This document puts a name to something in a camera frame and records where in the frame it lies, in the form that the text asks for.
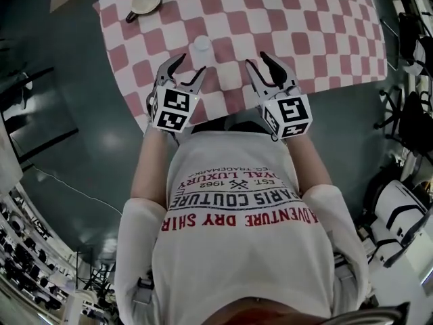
white cable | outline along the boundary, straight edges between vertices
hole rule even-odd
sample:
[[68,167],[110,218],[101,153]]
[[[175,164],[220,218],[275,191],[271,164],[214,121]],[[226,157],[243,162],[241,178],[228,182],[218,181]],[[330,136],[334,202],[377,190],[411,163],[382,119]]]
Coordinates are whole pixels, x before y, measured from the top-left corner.
[[74,190],[75,192],[78,192],[78,193],[80,193],[80,194],[86,196],[87,198],[90,198],[91,200],[95,200],[95,201],[98,201],[98,202],[100,202],[100,203],[103,203],[104,205],[111,207],[111,208],[114,209],[117,213],[119,213],[120,215],[122,215],[122,212],[120,212],[116,207],[113,207],[112,205],[106,203],[105,201],[100,200],[100,199],[98,199],[98,198],[94,198],[94,197],[92,197],[92,196],[89,196],[89,195],[87,195],[87,194],[81,192],[80,190],[77,190],[77,189],[71,187],[69,184],[67,184],[66,182],[62,181],[61,179],[58,179],[56,176],[51,175],[51,174],[49,174],[49,173],[47,173],[47,172],[45,172],[45,171],[42,171],[42,170],[38,169],[35,165],[33,165],[33,167],[34,167],[36,170],[38,170],[39,172],[43,173],[44,175],[47,175],[47,176],[53,177],[56,181],[58,181],[58,182],[64,184],[65,186],[67,186],[68,188]]

checkered tablecloth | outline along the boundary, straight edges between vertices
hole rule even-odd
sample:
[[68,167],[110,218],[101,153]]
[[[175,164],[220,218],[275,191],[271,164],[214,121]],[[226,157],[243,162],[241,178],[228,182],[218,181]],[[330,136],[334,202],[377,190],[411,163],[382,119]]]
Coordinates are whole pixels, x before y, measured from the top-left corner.
[[[131,1],[99,0],[95,9],[119,90],[142,129],[156,71],[178,53],[188,53],[178,81],[208,67],[191,124],[256,106],[244,60],[270,80],[259,51],[290,65],[304,93],[386,78],[372,0],[163,0],[157,12],[127,24]],[[200,35],[210,38],[208,51],[194,47]]]

green floor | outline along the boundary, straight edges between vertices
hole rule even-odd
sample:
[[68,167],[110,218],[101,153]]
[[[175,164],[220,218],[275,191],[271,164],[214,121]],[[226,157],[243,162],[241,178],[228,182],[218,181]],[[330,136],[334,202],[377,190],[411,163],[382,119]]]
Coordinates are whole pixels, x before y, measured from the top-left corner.
[[[77,126],[78,135],[34,157],[32,163],[72,187],[120,211],[129,189],[143,137],[116,86],[104,48],[97,0],[72,0],[52,14],[50,0],[10,0],[0,12],[0,35],[18,43],[28,71],[54,66],[35,82],[23,112],[26,126],[13,138],[25,152]],[[391,0],[375,0],[391,26]],[[386,33],[389,53],[395,40]],[[373,124],[383,117],[378,90],[398,81],[333,89],[310,96],[311,136],[353,216],[362,210],[369,179],[383,163],[385,142]],[[113,251],[120,215],[31,168],[22,184],[52,228],[72,249],[94,246],[95,254]]]

mug handle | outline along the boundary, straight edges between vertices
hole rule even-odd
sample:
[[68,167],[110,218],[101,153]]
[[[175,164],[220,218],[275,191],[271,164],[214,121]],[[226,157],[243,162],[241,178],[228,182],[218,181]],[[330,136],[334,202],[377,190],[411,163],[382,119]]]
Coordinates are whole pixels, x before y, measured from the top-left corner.
[[131,11],[131,12],[129,12],[129,14],[127,15],[127,18],[125,20],[127,23],[132,23],[137,18],[138,18],[138,14]]

white marker cube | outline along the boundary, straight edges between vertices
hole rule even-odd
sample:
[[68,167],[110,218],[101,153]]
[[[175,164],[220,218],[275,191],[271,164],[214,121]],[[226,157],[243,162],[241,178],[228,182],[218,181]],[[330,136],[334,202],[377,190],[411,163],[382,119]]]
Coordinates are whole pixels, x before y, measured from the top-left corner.
[[263,119],[279,139],[303,135],[313,122],[305,94],[267,100],[263,102],[262,109]]
[[158,86],[152,103],[152,125],[161,130],[181,133],[196,109],[198,95]]

